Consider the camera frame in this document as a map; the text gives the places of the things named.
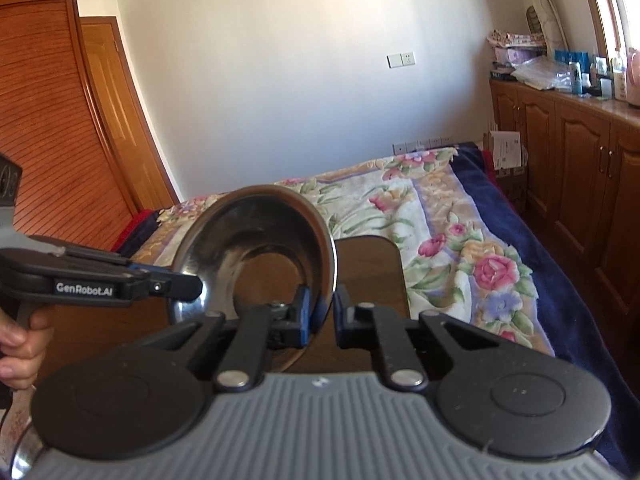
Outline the person's left hand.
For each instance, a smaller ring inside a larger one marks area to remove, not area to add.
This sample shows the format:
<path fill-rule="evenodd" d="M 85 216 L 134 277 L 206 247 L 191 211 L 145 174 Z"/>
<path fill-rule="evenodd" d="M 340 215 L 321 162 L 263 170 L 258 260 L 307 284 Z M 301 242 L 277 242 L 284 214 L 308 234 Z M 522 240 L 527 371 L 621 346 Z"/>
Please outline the person's left hand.
<path fill-rule="evenodd" d="M 54 334 L 55 307 L 40 307 L 29 318 L 27 328 L 1 312 L 1 382 L 14 390 L 25 390 L 36 380 Z"/>

